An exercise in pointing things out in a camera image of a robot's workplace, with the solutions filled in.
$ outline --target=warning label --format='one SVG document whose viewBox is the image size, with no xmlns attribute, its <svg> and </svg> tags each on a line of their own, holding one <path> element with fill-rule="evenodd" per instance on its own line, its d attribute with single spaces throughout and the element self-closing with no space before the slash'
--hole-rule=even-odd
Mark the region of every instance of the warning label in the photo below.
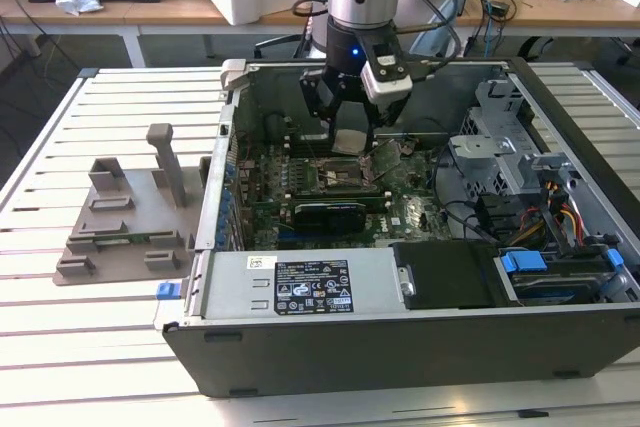
<svg viewBox="0 0 640 427">
<path fill-rule="evenodd" d="M 274 290 L 279 315 L 353 312 L 346 260 L 277 262 Z"/>
</svg>

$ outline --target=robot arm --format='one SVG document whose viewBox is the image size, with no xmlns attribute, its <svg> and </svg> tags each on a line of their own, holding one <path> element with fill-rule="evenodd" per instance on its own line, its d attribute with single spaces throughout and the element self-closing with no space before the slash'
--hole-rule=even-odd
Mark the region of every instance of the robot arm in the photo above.
<svg viewBox="0 0 640 427">
<path fill-rule="evenodd" d="M 363 105 L 366 142 L 354 153 L 371 145 L 375 128 L 395 123 L 411 94 L 410 68 L 393 23 L 397 7 L 398 0 L 329 0 L 326 65 L 300 79 L 310 114 L 328 123 L 333 139 L 341 104 Z"/>
<path fill-rule="evenodd" d="M 406 98 L 411 79 L 393 18 L 398 0 L 329 0 L 327 65 L 362 80 L 368 100 Z"/>
</svg>

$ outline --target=yellow wire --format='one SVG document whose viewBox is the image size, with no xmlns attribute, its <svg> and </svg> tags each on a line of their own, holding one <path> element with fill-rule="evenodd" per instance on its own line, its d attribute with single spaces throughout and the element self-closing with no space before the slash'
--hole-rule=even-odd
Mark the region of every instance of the yellow wire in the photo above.
<svg viewBox="0 0 640 427">
<path fill-rule="evenodd" d="M 530 235 L 532 235 L 536 231 L 540 230 L 540 228 L 542 228 L 543 226 L 544 226 L 544 222 L 543 221 L 538 222 L 536 225 L 531 227 L 529 230 L 527 230 L 525 233 L 523 233 L 517 239 L 515 239 L 513 242 L 511 242 L 511 245 L 515 245 L 518 242 L 520 242 L 521 240 L 526 239 L 527 237 L 529 237 Z"/>
<path fill-rule="evenodd" d="M 577 242 L 578 241 L 578 224 L 576 223 L 575 217 L 568 210 L 561 210 L 560 212 L 562 212 L 564 215 L 566 215 L 571 219 L 571 224 L 573 225 L 573 235 L 575 236 L 576 242 Z"/>
</svg>

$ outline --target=barcode sticker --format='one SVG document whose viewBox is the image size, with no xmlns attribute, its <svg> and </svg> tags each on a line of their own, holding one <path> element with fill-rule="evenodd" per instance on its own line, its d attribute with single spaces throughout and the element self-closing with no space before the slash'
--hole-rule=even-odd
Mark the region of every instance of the barcode sticker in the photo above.
<svg viewBox="0 0 640 427">
<path fill-rule="evenodd" d="M 250 255 L 247 257 L 247 269 L 275 269 L 277 261 L 275 255 Z"/>
</svg>

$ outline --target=blue tab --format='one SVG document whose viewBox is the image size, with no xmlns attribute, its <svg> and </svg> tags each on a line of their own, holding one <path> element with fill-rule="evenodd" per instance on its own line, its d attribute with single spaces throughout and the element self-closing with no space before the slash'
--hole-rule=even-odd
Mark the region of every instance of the blue tab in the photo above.
<svg viewBox="0 0 640 427">
<path fill-rule="evenodd" d="M 613 264 L 616 272 L 620 272 L 622 267 L 624 267 L 624 259 L 620 255 L 620 252 L 616 249 L 609 249 L 607 250 L 607 257 L 609 257 L 609 261 Z"/>
<path fill-rule="evenodd" d="M 511 257 L 505 255 L 501 257 L 501 260 L 502 260 L 502 265 L 504 266 L 504 270 L 507 271 L 507 274 L 510 274 L 511 272 L 515 272 L 516 270 L 518 270 L 516 266 L 513 265 L 513 262 L 511 262 Z"/>
<path fill-rule="evenodd" d="M 514 250 L 502 257 L 502 264 L 509 272 L 544 272 L 547 270 L 542 255 L 537 250 Z"/>
<path fill-rule="evenodd" d="M 163 282 L 156 291 L 156 300 L 178 300 L 180 299 L 180 283 Z"/>
</svg>

